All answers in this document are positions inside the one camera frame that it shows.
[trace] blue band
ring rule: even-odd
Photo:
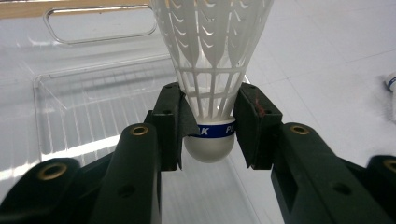
[[[235,133],[235,121],[219,125],[198,124],[200,135],[192,135],[199,138],[222,138]]]
[[[388,87],[390,88],[390,86],[393,84],[393,82],[396,81],[396,77],[394,77],[393,79],[390,80],[390,82],[388,82]]]

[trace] metal rivet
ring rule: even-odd
[[[396,160],[385,160],[384,165],[393,173],[396,173]]]
[[[293,125],[291,126],[290,130],[297,134],[309,134],[309,130],[303,126]]]
[[[148,132],[149,132],[149,129],[147,127],[145,127],[145,126],[134,127],[130,131],[130,133],[132,135],[135,135],[135,136],[143,135],[143,134],[146,134]]]
[[[66,170],[67,166],[64,163],[55,162],[41,168],[41,170],[37,174],[37,177],[40,180],[51,180],[58,178],[59,176],[64,174]]]

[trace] white shuttlecock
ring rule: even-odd
[[[388,88],[393,91],[392,95],[392,120],[396,121],[396,72],[390,74],[385,80]]]
[[[233,148],[231,117],[248,62],[273,0],[151,0],[180,88],[201,135],[184,139],[198,161]]]

